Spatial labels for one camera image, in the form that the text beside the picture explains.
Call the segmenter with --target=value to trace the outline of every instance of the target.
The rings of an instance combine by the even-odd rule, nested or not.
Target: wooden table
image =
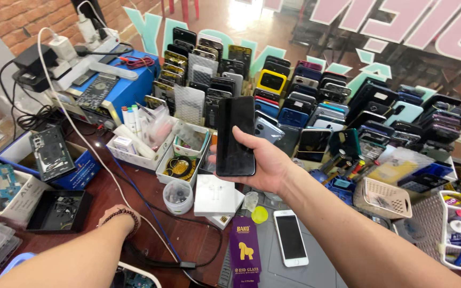
[[[76,121],[75,123],[83,133],[88,134],[89,132],[93,131],[93,128],[87,123],[81,121]],[[107,133],[102,137],[103,142],[108,142],[112,136],[112,133]],[[100,143],[95,135],[86,136],[86,139],[96,149],[102,160],[112,171],[120,172],[118,166],[112,160],[111,154],[104,147],[104,143]],[[86,147],[86,144],[76,133],[71,133],[67,137],[67,140]],[[135,182],[136,186],[144,195],[145,199],[160,207],[161,209],[166,210],[166,206],[163,202],[163,188],[165,184],[159,183],[155,174],[152,175],[127,165],[122,165],[122,167]],[[117,178],[117,180],[119,181],[119,184],[124,191],[124,195],[131,205],[131,208],[135,209],[138,213],[149,219],[150,222],[156,227],[158,232],[161,233],[159,226],[157,225],[150,211],[145,206],[144,202],[139,198],[136,191],[119,178]],[[86,232],[95,229],[99,218],[103,216],[106,209],[112,207],[115,204],[124,204],[124,200],[120,196],[117,185],[112,180],[110,174],[102,167],[100,172],[98,172],[94,179],[90,181],[90,183],[86,186],[86,190],[92,194],[94,198],[87,219],[85,221],[84,230],[79,234],[36,235],[33,233],[24,232],[23,228],[18,226],[16,223],[9,223],[7,219],[0,218],[0,221],[7,222],[9,226],[15,228],[17,230],[16,236],[23,240],[22,245],[17,249],[14,255],[18,255],[24,252],[40,253],[49,248],[70,241]],[[158,220],[160,221],[170,241],[172,242],[172,245],[182,260],[203,263],[208,261],[214,255],[214,252],[218,248],[219,234],[213,228],[206,225],[201,225],[199,223],[174,220],[159,211],[154,210],[154,213],[156,214]],[[193,209],[191,209],[187,214],[183,215],[183,217],[207,221],[205,217],[195,217],[193,215]],[[227,249],[229,229],[230,226],[228,226],[223,233],[224,237],[222,248],[216,259],[207,266],[199,267],[196,270],[189,271],[192,278],[211,286],[217,285],[223,258]],[[139,249],[148,249],[149,256],[154,259],[173,261],[172,256],[164,247],[163,242],[159,240],[156,233],[147,223],[145,223],[145,221],[142,221],[142,225],[138,229],[136,235],[133,237],[132,242],[136,244]],[[189,286],[190,280],[179,269],[158,269],[139,265],[133,262],[130,256],[126,255],[124,252],[120,257],[120,260],[151,272],[159,279],[163,287]]]

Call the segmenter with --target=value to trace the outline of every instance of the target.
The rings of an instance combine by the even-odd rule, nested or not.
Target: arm
[[[222,179],[278,194],[349,287],[461,287],[458,275],[344,204],[280,149],[237,127],[233,133],[238,142],[253,149],[256,174]]]
[[[130,215],[120,214],[101,224],[121,208],[131,210],[124,205],[106,210],[99,228],[25,261],[0,278],[0,287],[109,287],[134,220]]]

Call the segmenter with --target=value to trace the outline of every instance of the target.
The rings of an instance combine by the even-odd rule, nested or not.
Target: wooden bracelet
[[[104,222],[101,224],[104,225],[106,224],[106,222],[110,221],[110,219],[112,219],[113,217],[117,216],[117,215],[120,215],[120,214],[129,214],[133,220],[135,221],[135,225],[133,227],[133,229],[131,230],[131,232],[127,235],[127,237],[125,239],[129,239],[131,237],[133,237],[136,233],[136,231],[138,231],[138,218],[136,217],[136,215],[132,212],[132,211],[129,211],[129,210],[126,210],[125,208],[124,209],[120,209],[119,211],[111,214],[110,216],[108,216],[108,218],[106,218],[104,220]]]

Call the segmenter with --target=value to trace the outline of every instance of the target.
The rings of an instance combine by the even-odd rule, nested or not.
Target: blue cable
[[[142,193],[140,192],[140,190],[138,189],[138,187],[134,184],[134,182],[131,180],[131,178],[129,177],[129,175],[124,171],[124,169],[122,168],[122,166],[120,166],[120,164],[118,163],[117,159],[115,158],[115,156],[113,156],[113,153],[111,153],[110,149],[108,149],[108,147],[106,147],[106,149],[108,150],[108,152],[110,152],[110,155],[111,157],[113,158],[113,161],[115,161],[115,163],[117,163],[117,166],[120,168],[120,171],[122,171],[122,173],[124,173],[125,177],[127,177],[127,179],[129,180],[129,182],[131,182],[131,184],[133,185],[134,189],[136,190],[136,192],[138,192],[138,194],[140,194],[140,196],[142,198],[145,198]],[[152,209],[150,208],[149,204],[147,204],[147,202],[144,202],[145,205],[147,206],[147,208],[149,208],[149,211],[152,213],[152,216],[154,217],[154,219],[156,220],[156,223],[158,224],[159,228],[161,229],[161,232],[163,233],[163,236],[165,236],[165,239],[166,241],[168,242],[168,245],[170,245],[170,247],[172,248],[172,251],[174,251],[174,254],[175,256],[177,257],[177,259],[179,261],[182,261],[181,260],[181,257],[179,257],[179,255],[177,254],[177,252],[175,251],[175,248],[174,246],[172,245],[172,243],[170,242],[170,239],[168,238],[168,236],[166,235],[166,232],[163,230],[163,226],[161,226],[161,223],[159,223],[159,220],[156,218],[156,215],[154,214],[154,212],[152,211]]]

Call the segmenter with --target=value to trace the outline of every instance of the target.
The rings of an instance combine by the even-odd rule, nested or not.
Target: white iphone
[[[273,220],[279,237],[282,262],[286,267],[304,266],[309,264],[305,251],[302,232],[298,218],[293,210],[278,210],[273,212]]]

